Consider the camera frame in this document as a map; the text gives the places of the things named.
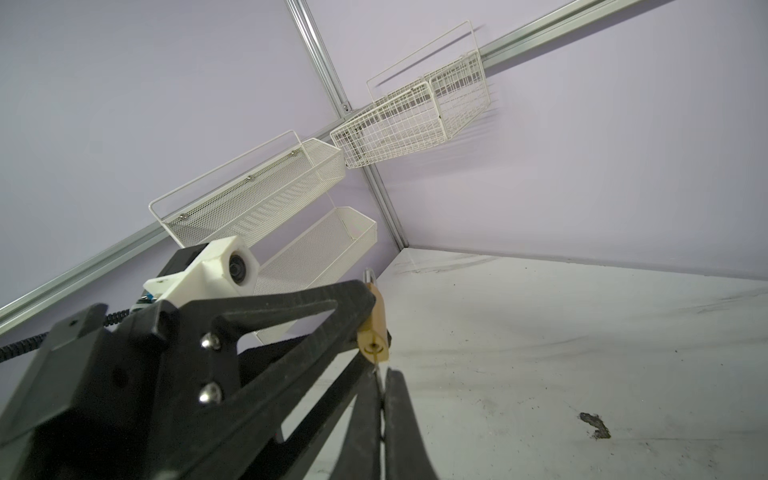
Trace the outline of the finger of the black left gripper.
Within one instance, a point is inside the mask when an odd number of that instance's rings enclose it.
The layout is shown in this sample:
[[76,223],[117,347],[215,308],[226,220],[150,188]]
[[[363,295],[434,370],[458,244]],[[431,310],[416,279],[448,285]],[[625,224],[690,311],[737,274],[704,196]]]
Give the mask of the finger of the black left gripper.
[[287,437],[284,420],[376,306],[346,281],[286,294],[199,300],[171,315],[156,369],[147,479],[301,479],[372,363],[356,353]]
[[297,337],[250,348],[238,355],[243,388],[257,385],[258,414],[245,430],[247,438],[257,443],[248,451],[250,458],[241,475],[243,479],[303,479],[357,395],[363,376],[374,370],[372,363],[355,352],[293,430],[285,433],[284,421],[305,399],[332,360],[352,349],[352,344],[346,343],[334,353],[325,354],[324,362],[311,365],[291,358],[287,365],[294,375],[287,379],[271,378],[269,372],[276,365],[282,365],[283,359],[291,357],[304,342],[303,337]]

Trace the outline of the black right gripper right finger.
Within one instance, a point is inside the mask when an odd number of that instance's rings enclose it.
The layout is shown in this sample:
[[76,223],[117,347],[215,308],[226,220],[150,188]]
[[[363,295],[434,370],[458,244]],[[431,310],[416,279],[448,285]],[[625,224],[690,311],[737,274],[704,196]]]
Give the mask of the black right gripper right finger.
[[389,369],[385,377],[385,478],[432,479],[438,475],[426,451],[404,374]]

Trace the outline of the brass padlock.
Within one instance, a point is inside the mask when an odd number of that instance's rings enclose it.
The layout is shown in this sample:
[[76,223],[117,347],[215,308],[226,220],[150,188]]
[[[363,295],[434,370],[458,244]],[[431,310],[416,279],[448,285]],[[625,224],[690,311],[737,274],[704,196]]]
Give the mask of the brass padlock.
[[383,295],[376,285],[371,268],[364,271],[364,284],[375,297],[375,304],[368,318],[357,331],[357,344],[361,354],[374,365],[389,360],[390,340],[386,325]]

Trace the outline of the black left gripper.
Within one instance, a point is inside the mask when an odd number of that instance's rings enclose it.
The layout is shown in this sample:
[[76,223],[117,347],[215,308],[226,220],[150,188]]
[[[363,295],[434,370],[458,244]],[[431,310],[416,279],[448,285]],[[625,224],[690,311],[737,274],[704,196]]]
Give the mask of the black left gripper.
[[178,317],[166,301],[114,330],[94,304],[49,332],[1,415],[4,479],[132,479],[141,470],[162,352]]

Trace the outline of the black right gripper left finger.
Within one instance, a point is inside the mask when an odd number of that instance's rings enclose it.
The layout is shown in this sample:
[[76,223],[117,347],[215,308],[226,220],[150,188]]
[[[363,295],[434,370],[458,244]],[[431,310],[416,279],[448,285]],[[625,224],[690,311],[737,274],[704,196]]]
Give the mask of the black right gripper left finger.
[[382,398],[379,372],[366,373],[330,479],[381,478]]

